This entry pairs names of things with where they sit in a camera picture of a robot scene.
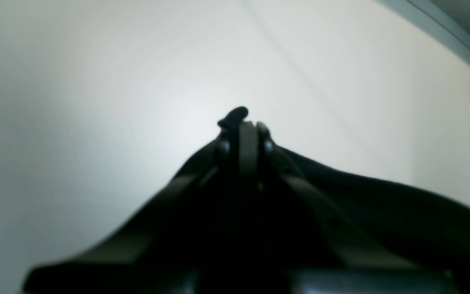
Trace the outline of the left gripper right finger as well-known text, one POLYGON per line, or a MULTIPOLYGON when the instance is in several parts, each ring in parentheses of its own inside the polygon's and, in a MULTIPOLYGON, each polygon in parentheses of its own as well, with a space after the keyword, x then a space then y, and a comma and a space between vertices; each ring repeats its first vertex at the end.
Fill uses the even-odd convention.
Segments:
POLYGON ((449 282, 404 259, 354 225, 322 192, 311 185, 292 160, 274 144, 259 122, 239 125, 239 180, 247 233, 242 259, 250 282, 449 282), (281 252, 276 212, 282 203, 299 209, 315 243, 306 258, 287 262, 281 252))

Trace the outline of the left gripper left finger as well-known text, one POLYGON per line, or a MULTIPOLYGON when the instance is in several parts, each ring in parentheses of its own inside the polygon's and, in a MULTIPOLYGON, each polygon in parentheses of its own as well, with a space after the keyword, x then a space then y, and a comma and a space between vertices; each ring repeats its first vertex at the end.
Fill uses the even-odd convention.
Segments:
POLYGON ((23 291, 194 292, 204 188, 230 155, 229 136, 218 136, 110 236, 71 259, 32 269, 23 291))

